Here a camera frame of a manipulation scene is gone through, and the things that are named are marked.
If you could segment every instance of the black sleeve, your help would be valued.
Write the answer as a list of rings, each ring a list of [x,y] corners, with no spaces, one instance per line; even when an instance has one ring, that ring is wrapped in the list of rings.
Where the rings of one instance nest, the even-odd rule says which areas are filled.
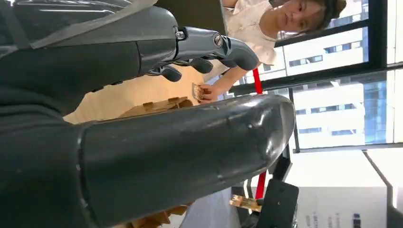
[[[7,208],[2,226],[49,224],[52,217],[66,221],[65,227],[77,227],[85,219],[74,213],[81,210],[75,167],[83,128],[63,121],[51,102],[40,96],[6,90],[1,95],[0,202],[2,209]],[[65,220],[65,214],[71,219]]]

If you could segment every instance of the wooden table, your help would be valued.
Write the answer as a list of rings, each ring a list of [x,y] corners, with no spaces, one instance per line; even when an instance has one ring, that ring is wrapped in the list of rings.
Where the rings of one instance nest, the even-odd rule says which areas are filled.
[[[142,76],[119,85],[106,86],[96,93],[88,93],[78,109],[64,119],[73,124],[115,119],[133,106],[172,97],[187,96],[194,105],[198,105],[192,96],[192,83],[203,84],[202,74],[192,67],[176,68],[182,73],[179,82],[170,82],[163,76]]]

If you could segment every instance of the glossy black cover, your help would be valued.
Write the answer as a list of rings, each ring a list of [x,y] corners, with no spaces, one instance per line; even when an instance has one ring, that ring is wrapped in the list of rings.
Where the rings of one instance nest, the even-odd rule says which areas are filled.
[[[92,126],[83,148],[97,223],[146,216],[261,173],[288,143],[294,115],[288,99],[257,95]]]

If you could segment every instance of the robotic arm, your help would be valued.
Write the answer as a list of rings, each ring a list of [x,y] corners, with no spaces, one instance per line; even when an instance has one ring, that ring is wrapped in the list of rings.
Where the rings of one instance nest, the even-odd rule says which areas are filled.
[[[4,227],[105,228],[141,218],[262,172],[291,136],[292,103],[267,95],[68,124],[62,115],[105,85],[144,74],[177,80],[169,64],[207,72],[211,58],[249,70],[257,58],[240,41],[179,27],[157,7],[0,2],[0,28],[8,28],[0,58]]]

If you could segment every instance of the robotic hand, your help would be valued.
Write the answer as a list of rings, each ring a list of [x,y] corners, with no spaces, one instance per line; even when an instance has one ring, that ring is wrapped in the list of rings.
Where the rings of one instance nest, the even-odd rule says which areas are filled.
[[[218,32],[184,27],[175,28],[178,40],[176,56],[163,62],[164,66],[148,72],[149,75],[163,75],[170,81],[178,81],[181,73],[167,64],[192,66],[200,73],[206,74],[212,70],[212,63],[208,60],[218,59],[227,67],[239,66],[244,70],[252,70],[259,59],[245,43],[220,35]]]

